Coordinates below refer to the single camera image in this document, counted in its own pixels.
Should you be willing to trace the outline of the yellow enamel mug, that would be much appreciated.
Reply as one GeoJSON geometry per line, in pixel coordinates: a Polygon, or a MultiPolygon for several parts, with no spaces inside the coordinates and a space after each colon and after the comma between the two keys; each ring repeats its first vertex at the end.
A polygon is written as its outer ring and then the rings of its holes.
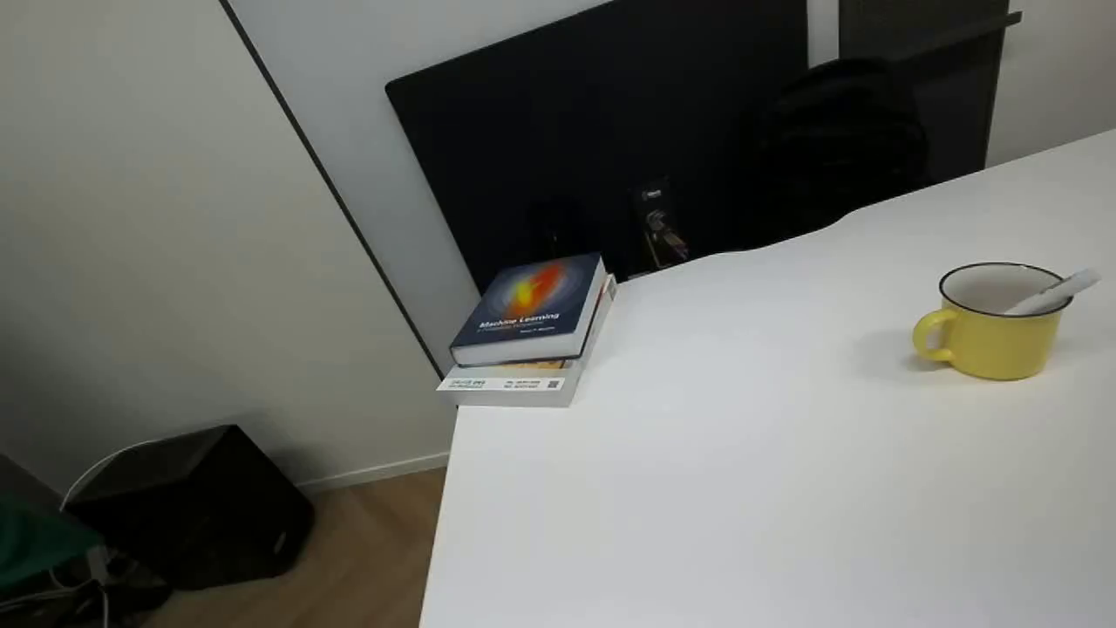
{"type": "Polygon", "coordinates": [[[939,279],[943,309],[911,331],[913,356],[981,379],[1037,376],[1052,354],[1066,303],[1038,313],[1013,313],[1013,303],[1058,284],[1058,272],[1025,261],[950,268],[939,279]]]}

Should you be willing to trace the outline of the dark blue book with flame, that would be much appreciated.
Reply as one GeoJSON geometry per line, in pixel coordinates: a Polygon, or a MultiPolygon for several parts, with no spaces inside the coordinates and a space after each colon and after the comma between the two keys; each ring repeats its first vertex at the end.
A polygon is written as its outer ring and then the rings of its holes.
{"type": "Polygon", "coordinates": [[[605,279],[601,256],[497,272],[450,341],[457,366],[579,356],[605,279]]]}

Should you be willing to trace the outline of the white book under blue book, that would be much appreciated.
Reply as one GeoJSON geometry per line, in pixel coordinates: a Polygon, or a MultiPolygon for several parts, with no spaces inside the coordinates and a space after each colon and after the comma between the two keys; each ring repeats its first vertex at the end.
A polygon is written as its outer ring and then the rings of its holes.
{"type": "Polygon", "coordinates": [[[440,379],[440,393],[447,393],[452,405],[567,407],[594,356],[596,336],[609,313],[614,292],[618,279],[605,279],[579,356],[501,366],[452,366],[440,379]]]}

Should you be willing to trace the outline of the bunch of keys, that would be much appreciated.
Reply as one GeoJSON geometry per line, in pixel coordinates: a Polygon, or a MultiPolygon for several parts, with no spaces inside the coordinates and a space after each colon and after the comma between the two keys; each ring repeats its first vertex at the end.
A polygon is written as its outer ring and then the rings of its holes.
{"type": "Polygon", "coordinates": [[[645,246],[654,267],[676,267],[689,259],[687,242],[669,227],[669,195],[661,184],[633,192],[645,246]]]}

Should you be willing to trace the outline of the black monitor screen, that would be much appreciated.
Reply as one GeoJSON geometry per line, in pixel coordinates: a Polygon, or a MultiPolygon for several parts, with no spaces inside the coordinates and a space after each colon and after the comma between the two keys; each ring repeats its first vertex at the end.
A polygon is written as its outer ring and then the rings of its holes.
{"type": "Polygon", "coordinates": [[[807,74],[807,0],[605,0],[386,85],[473,284],[596,253],[651,267],[638,195],[698,256],[731,242],[738,155],[807,74]]]}

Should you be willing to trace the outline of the black box on floor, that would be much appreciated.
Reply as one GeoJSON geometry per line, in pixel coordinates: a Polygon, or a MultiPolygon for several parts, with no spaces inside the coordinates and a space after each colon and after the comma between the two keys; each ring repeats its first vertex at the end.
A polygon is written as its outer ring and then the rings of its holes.
{"type": "Polygon", "coordinates": [[[279,577],[314,528],[314,502],[242,426],[124,449],[66,510],[173,590],[279,577]]]}

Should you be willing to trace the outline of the green cloth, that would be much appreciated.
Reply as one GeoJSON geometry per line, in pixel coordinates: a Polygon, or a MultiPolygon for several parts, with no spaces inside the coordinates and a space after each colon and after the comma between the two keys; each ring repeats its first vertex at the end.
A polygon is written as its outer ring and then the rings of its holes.
{"type": "Polygon", "coordinates": [[[93,543],[75,521],[0,496],[0,598],[64,590],[93,543]]]}

